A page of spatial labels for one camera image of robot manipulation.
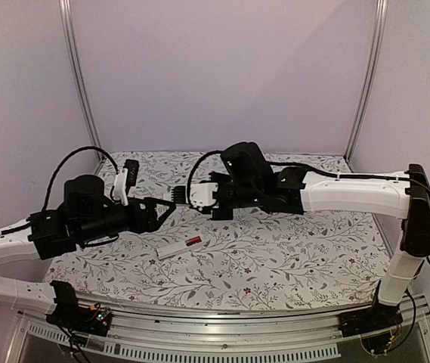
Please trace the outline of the white remote control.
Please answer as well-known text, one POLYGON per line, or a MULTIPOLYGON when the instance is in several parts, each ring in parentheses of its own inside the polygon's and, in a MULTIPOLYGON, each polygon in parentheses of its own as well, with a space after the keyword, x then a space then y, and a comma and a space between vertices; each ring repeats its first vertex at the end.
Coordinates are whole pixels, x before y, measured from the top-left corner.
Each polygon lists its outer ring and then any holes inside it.
POLYGON ((185 241, 186 240, 176 242, 173 244, 169 244, 165 247, 160 247, 160 248, 156 249, 156 255, 157 255, 158 259, 164 260, 167 258, 171 258, 173 256, 177 256, 179 254, 185 253, 188 250, 192 249, 193 247, 198 247, 198 246, 201 246, 203 244, 203 240, 202 240, 201 243, 187 247, 185 244, 185 241))

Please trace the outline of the aluminium frame post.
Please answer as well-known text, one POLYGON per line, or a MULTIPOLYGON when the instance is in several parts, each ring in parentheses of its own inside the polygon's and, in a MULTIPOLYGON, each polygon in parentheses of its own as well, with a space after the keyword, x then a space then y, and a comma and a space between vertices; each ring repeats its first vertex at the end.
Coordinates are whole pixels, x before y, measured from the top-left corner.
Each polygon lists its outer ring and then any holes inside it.
POLYGON ((366 70, 364 73, 362 88, 360 90, 360 96, 357 102, 354 122, 351 127, 348 143, 346 144, 344 153, 344 159, 348 164, 350 164, 354 158, 360 132, 363 127, 363 121, 370 101, 370 95, 376 76, 379 56, 384 39, 387 10, 387 0, 378 0, 376 2, 376 11, 373 21, 373 30, 370 38, 366 70))
POLYGON ((91 109, 88 90, 82 72, 82 64, 76 41, 71 1, 60 0, 58 4, 60 9, 60 19, 63 27, 63 35, 67 47, 67 57, 70 62, 74 86, 76 87, 76 93, 78 96, 79 106, 84 119, 85 127, 87 129, 91 144, 96 147, 101 147, 101 140, 94 122, 94 114, 91 109))

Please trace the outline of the right aluminium frame post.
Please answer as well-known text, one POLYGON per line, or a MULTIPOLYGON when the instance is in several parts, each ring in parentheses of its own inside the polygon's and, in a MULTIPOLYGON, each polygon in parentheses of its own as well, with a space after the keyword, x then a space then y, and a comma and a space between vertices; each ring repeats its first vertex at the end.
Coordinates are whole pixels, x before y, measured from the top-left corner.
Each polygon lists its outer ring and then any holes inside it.
POLYGON ((344 159, 348 164, 350 164, 354 158, 360 132, 363 127, 363 121, 370 101, 370 95, 376 76, 379 56, 384 39, 387 10, 387 0, 378 0, 376 2, 376 11, 373 21, 373 30, 370 38, 366 70, 364 73, 362 88, 360 90, 360 96, 357 102, 354 122, 351 127, 348 143, 346 144, 344 153, 344 159))

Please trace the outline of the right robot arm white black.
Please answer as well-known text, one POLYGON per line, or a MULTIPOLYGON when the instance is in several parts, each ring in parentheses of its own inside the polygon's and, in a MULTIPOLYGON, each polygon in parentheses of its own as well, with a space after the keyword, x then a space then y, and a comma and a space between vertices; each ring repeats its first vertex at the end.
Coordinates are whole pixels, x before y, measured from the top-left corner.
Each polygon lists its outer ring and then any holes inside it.
POLYGON ((430 186, 425 170, 411 164, 403 172, 357 174, 326 172, 304 163, 266 160, 255 142, 240 142, 216 151, 227 170, 209 179, 172 189, 172 200, 231 220, 234 210, 258 207, 265 213, 338 210, 392 216, 402 221, 399 248, 378 283, 373 304, 363 314, 371 330, 391 320, 423 261, 430 256, 430 186))

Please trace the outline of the floral patterned table mat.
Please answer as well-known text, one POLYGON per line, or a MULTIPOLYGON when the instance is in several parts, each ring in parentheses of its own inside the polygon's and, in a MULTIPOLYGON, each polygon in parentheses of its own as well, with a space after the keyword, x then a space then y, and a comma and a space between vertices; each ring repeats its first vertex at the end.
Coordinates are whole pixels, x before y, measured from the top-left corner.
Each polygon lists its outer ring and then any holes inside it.
POLYGON ((302 216, 239 209, 214 222, 178 207, 152 234, 52 260, 46 281, 81 293, 193 309, 318 309, 368 303, 389 255, 369 214, 302 216), (203 244, 159 260, 156 249, 200 236, 203 244))

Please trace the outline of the red battery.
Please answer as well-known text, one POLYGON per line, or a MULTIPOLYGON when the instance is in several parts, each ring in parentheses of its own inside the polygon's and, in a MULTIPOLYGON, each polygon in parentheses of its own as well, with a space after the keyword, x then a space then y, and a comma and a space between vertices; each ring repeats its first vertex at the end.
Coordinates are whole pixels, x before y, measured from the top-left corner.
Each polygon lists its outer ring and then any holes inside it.
POLYGON ((190 238, 190 239, 186 240, 185 244, 186 244, 187 247, 190 247, 192 245, 195 245, 195 244, 198 244, 198 243, 201 243, 201 242, 202 242, 201 237, 197 236, 197 237, 193 237, 193 238, 190 238))

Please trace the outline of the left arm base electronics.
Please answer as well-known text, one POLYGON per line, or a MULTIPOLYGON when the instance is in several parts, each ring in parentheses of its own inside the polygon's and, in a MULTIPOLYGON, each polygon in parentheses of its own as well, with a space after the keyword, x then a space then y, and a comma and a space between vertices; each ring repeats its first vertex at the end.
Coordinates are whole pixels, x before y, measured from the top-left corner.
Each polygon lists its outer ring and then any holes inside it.
POLYGON ((89 307, 79 305, 73 287, 67 282, 52 281, 54 289, 54 311, 46 315, 46 322, 65 330, 106 337, 111 321, 112 311, 99 302, 89 307))

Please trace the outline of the left aluminium frame post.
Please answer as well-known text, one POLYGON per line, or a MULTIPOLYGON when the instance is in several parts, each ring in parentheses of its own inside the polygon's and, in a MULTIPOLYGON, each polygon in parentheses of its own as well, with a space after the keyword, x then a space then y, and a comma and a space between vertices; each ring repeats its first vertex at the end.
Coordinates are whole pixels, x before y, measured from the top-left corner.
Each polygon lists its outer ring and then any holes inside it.
POLYGON ((60 19, 63 27, 63 35, 67 47, 67 57, 70 62, 74 86, 76 87, 76 93, 78 96, 79 106, 84 119, 85 127, 87 129, 91 144, 96 147, 101 147, 101 140, 94 122, 94 114, 91 109, 88 90, 82 72, 82 64, 76 41, 71 1, 60 0, 58 4, 60 9, 60 19))

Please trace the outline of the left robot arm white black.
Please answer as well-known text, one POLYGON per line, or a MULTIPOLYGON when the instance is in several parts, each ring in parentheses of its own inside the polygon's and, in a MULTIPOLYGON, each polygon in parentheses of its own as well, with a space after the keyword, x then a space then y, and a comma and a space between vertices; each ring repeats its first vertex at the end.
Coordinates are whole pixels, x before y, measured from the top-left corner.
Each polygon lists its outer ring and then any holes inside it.
MULTIPOLYGON (((152 197, 128 197, 114 202, 104 193, 104 181, 81 175, 66 181, 63 202, 56 209, 31 214, 0 229, 0 265, 46 260, 111 242, 118 234, 158 231, 175 211, 175 204, 152 197)), ((73 287, 62 281, 37 284, 0 277, 0 305, 56 316, 69 328, 85 322, 73 287)))

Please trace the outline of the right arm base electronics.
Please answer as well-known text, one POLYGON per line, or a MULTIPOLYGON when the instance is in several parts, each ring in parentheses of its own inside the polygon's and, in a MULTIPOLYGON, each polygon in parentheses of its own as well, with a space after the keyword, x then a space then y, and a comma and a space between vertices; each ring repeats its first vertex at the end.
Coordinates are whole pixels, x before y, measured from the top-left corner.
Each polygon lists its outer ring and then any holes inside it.
POLYGON ((369 308, 341 313, 338 329, 343 337, 359 336, 369 354, 384 355, 395 343, 402 322, 400 305, 383 305, 375 297, 369 308))

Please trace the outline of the front aluminium rail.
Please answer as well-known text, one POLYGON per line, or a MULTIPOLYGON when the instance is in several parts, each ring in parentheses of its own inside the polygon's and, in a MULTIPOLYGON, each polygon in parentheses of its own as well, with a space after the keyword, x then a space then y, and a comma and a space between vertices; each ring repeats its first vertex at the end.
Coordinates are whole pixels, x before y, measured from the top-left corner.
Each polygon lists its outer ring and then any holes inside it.
POLYGON ((339 316, 361 305, 291 311, 223 312, 107 299, 105 337, 67 337, 38 314, 21 312, 8 362, 430 362, 430 309, 422 294, 401 303, 395 349, 367 352, 368 334, 346 337, 339 316))

